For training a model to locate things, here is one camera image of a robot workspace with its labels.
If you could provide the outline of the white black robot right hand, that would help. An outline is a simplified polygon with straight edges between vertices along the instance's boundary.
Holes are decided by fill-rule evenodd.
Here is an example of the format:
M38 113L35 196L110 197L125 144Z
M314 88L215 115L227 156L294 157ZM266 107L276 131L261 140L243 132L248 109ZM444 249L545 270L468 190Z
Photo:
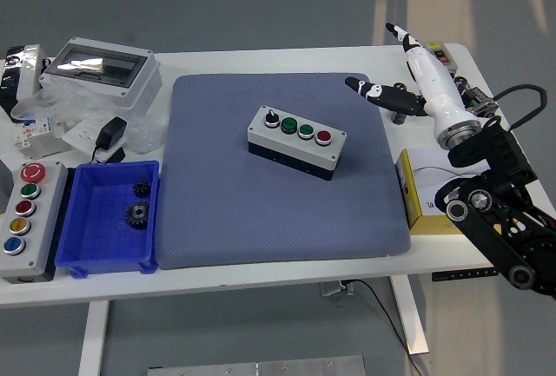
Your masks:
M432 117L434 136L437 139L443 134L452 134L457 129L479 132L479 118L466 111L447 68L400 26L387 23L386 28L402 43L407 66L420 95L391 86L364 82L352 76L345 79L345 84L372 104L384 109L405 115Z

